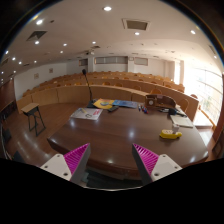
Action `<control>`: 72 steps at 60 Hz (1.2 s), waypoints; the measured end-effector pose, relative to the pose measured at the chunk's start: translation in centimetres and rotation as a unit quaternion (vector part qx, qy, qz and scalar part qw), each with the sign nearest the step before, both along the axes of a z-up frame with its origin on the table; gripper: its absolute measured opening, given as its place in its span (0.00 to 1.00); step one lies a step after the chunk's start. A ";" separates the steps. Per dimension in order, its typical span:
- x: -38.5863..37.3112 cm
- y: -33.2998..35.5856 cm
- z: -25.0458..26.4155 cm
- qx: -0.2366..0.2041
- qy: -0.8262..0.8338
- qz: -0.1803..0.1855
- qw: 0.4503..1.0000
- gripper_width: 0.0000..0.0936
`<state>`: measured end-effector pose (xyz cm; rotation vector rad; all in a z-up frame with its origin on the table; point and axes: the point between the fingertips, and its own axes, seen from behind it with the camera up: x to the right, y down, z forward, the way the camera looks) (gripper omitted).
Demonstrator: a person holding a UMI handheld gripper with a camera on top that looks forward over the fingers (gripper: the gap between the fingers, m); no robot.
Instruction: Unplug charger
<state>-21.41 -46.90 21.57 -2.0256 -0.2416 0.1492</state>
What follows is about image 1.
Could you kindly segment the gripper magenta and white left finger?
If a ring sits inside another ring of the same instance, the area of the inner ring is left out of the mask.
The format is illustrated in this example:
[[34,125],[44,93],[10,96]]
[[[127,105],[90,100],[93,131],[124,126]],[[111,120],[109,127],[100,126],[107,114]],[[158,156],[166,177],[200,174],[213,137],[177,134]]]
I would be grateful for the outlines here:
[[90,144],[84,144],[62,155],[56,154],[41,166],[48,171],[72,183],[79,184],[91,154]]

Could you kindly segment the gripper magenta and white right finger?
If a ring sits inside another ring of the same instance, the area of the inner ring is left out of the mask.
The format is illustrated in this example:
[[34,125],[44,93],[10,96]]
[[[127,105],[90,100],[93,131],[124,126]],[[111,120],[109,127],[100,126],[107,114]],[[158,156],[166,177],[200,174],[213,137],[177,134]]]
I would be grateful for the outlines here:
[[158,155],[135,143],[132,144],[132,155],[138,167],[143,185],[150,184],[181,170],[181,167],[168,155]]

